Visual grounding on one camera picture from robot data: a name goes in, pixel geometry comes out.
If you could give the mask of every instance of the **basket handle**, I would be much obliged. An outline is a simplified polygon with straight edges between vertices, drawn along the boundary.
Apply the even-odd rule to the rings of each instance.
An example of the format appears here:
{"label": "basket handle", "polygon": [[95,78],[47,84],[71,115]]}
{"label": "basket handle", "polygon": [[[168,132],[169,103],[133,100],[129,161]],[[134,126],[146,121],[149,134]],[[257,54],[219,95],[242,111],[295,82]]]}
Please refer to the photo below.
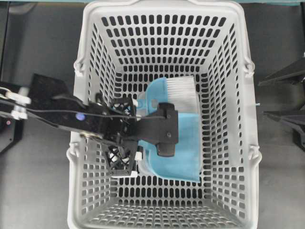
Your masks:
{"label": "basket handle", "polygon": [[259,151],[259,146],[250,145],[249,160],[252,167],[257,167],[262,160],[262,153]]}

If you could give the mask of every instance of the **black mount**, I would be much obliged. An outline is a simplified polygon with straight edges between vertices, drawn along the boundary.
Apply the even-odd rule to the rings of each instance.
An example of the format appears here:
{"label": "black mount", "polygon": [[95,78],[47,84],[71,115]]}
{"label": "black mount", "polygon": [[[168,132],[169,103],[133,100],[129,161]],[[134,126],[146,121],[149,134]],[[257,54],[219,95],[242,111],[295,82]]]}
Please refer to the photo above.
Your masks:
{"label": "black mount", "polygon": [[[305,57],[266,77],[259,86],[299,84],[305,88]],[[294,129],[294,143],[305,151],[305,106],[296,111],[265,111],[267,117]]]}
{"label": "black mount", "polygon": [[[0,82],[0,87],[0,115],[11,118],[18,104],[5,95],[7,91],[18,94],[21,86]],[[114,98],[107,104],[97,93],[95,102],[85,105],[62,80],[38,74],[32,78],[27,97],[31,103],[23,108],[28,116],[98,141],[111,176],[128,176],[135,169],[136,152],[142,151],[139,140],[154,144],[159,156],[174,156],[178,112],[173,104],[160,103],[155,112],[138,120],[132,98]]]}

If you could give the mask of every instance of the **basket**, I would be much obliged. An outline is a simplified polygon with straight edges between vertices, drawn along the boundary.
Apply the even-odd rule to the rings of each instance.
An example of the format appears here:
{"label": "basket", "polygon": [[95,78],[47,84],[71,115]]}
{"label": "basket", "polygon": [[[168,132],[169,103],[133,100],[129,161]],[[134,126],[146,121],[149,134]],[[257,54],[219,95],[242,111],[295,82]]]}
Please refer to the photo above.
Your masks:
{"label": "basket", "polygon": [[74,95],[137,98],[159,77],[195,75],[202,113],[200,183],[112,178],[98,142],[71,133],[71,229],[257,228],[258,164],[243,9],[228,1],[99,1],[83,14]]}

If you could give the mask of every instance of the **black plastic part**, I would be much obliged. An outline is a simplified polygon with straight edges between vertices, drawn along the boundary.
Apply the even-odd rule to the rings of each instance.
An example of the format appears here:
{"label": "black plastic part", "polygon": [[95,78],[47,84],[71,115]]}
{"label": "black plastic part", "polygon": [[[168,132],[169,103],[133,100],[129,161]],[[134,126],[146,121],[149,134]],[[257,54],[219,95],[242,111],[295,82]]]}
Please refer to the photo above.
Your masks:
{"label": "black plastic part", "polygon": [[[0,86],[16,93],[20,89],[20,86],[10,83],[2,82]],[[129,97],[115,98],[108,106],[103,96],[96,94],[95,103],[80,104],[81,101],[70,94],[62,80],[38,74],[33,76],[28,97],[31,99],[31,104],[26,107],[29,116],[100,142],[111,176],[131,174],[139,140],[156,145],[160,156],[174,156],[175,144],[178,143],[178,112],[173,104],[160,103],[156,112],[148,115],[164,118],[137,121],[129,118],[136,116],[136,108]],[[15,101],[0,98],[0,114],[10,115],[14,104],[9,103]],[[77,113],[83,114],[82,120]]]}
{"label": "black plastic part", "polygon": [[164,116],[165,119],[141,119],[135,124],[133,137],[157,147],[159,156],[174,156],[178,143],[178,112],[173,104],[159,103],[157,111],[148,116]]}
{"label": "black plastic part", "polygon": [[21,140],[23,121],[0,117],[0,154]]}
{"label": "black plastic part", "polygon": [[293,141],[305,151],[305,110],[270,111],[264,115],[294,129]]}
{"label": "black plastic part", "polygon": [[[297,84],[302,83],[305,78],[305,57],[293,62],[289,66],[266,77],[259,83],[259,86],[275,85],[282,83]],[[297,111],[270,111],[264,112],[267,117],[287,125],[294,129],[294,143],[305,151],[305,110]]]}
{"label": "black plastic part", "polygon": [[301,83],[305,77],[305,57],[293,62],[289,66],[268,76],[259,82],[259,86],[274,85],[281,83]]}

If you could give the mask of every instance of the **blue dustpan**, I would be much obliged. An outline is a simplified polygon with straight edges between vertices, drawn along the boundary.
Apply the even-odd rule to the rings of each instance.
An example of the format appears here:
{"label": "blue dustpan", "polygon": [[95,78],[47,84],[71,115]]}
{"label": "blue dustpan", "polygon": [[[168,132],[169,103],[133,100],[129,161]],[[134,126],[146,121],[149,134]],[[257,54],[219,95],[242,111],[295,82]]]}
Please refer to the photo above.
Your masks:
{"label": "blue dustpan", "polygon": [[178,110],[179,142],[175,146],[173,157],[162,157],[157,155],[154,145],[140,141],[139,145],[145,151],[144,159],[139,163],[141,172],[144,171],[146,174],[150,173],[163,179],[200,182],[201,119],[193,77],[161,78],[151,82],[145,92],[145,98],[138,99],[137,111],[145,111],[145,115],[150,114],[161,102],[173,103]]}

